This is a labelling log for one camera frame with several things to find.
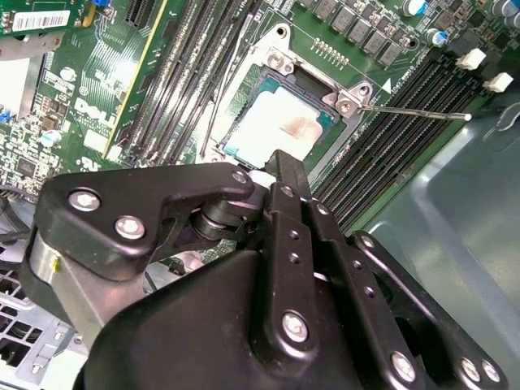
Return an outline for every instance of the cable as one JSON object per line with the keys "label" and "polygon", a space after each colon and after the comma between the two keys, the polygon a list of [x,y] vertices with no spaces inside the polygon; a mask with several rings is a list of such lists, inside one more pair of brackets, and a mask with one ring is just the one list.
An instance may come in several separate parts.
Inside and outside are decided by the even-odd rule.
{"label": "cable", "polygon": [[4,197],[2,197],[2,209],[7,220],[11,223],[11,225],[13,225],[13,228],[15,228],[17,232],[31,230],[29,226],[27,226],[27,224],[16,214],[11,205],[11,202]]}
{"label": "cable", "polygon": [[28,193],[24,189],[15,187],[14,185],[0,184],[0,191],[10,191],[12,193],[18,193],[22,197],[26,197],[32,203],[36,203],[38,200],[37,196],[32,195],[31,193]]}

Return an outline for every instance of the yellow edge strip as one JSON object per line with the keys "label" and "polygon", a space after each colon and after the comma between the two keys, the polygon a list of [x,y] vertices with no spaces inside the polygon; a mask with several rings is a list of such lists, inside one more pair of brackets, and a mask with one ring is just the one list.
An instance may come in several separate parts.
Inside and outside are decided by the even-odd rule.
{"label": "yellow edge strip", "polygon": [[121,117],[123,116],[124,109],[126,108],[126,106],[128,104],[128,100],[132,96],[131,92],[133,91],[133,87],[135,86],[137,76],[139,75],[139,72],[141,71],[141,68],[142,68],[143,63],[146,58],[146,55],[148,54],[148,49],[150,48],[150,45],[152,44],[152,40],[155,38],[155,32],[157,31],[159,23],[161,22],[161,19],[163,17],[164,10],[166,9],[166,5],[168,3],[169,3],[169,0],[162,0],[161,8],[159,9],[157,16],[155,17],[154,26],[152,27],[152,29],[149,33],[148,41],[146,42],[145,48],[143,49],[143,54],[141,56],[141,59],[139,60],[139,66],[137,68],[136,76],[133,78],[132,83],[130,84],[130,88],[128,89],[128,91],[130,93],[127,93],[127,96],[125,97],[124,102],[123,102],[123,106],[121,107],[121,110],[119,111],[119,113],[117,115],[117,120],[115,121],[114,128],[112,129],[112,133],[110,134],[108,142],[106,143],[105,151],[103,152],[103,158],[106,158],[106,156],[108,155],[108,152],[111,149],[112,140],[114,139],[114,135],[116,133],[117,127],[119,126],[119,122],[121,121]]}

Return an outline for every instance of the metal cylinder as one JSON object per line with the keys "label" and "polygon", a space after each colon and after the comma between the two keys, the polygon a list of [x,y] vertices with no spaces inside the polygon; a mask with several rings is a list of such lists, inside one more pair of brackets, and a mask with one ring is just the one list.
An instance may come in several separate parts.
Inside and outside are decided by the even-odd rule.
{"label": "metal cylinder", "polygon": [[520,28],[520,12],[509,18],[504,18],[504,24],[507,27]]}
{"label": "metal cylinder", "polygon": [[498,0],[493,4],[492,12],[496,16],[508,18],[518,13],[518,7],[514,5],[512,0]]}

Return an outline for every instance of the capacitor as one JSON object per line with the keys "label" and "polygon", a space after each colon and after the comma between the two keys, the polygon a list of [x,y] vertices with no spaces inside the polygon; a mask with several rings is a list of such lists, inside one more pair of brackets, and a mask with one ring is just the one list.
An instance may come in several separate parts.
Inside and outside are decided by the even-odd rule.
{"label": "capacitor", "polygon": [[403,2],[403,13],[406,16],[421,15],[428,5],[424,0],[405,0]]}
{"label": "capacitor", "polygon": [[440,47],[448,41],[448,34],[445,31],[440,31],[437,28],[430,28],[426,32],[426,41],[433,46]]}
{"label": "capacitor", "polygon": [[504,16],[507,18],[517,12],[518,7],[514,5],[512,0],[498,0],[492,6],[492,13],[496,16]]}
{"label": "capacitor", "polygon": [[516,15],[504,18],[504,24],[512,28],[520,28],[520,12]]}
{"label": "capacitor", "polygon": [[59,144],[62,140],[62,135],[58,130],[47,130],[40,136],[40,143],[46,148],[52,148]]}

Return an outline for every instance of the white label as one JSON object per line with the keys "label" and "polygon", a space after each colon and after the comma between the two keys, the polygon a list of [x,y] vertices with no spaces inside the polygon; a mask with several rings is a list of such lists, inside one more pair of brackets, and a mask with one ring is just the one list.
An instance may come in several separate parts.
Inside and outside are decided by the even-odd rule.
{"label": "white label", "polygon": [[97,134],[92,130],[87,130],[87,133],[84,136],[83,145],[87,148],[94,149],[99,153],[103,153],[107,142],[108,139],[105,136]]}
{"label": "white label", "polygon": [[70,11],[17,12],[13,31],[63,27],[67,25],[70,14]]}

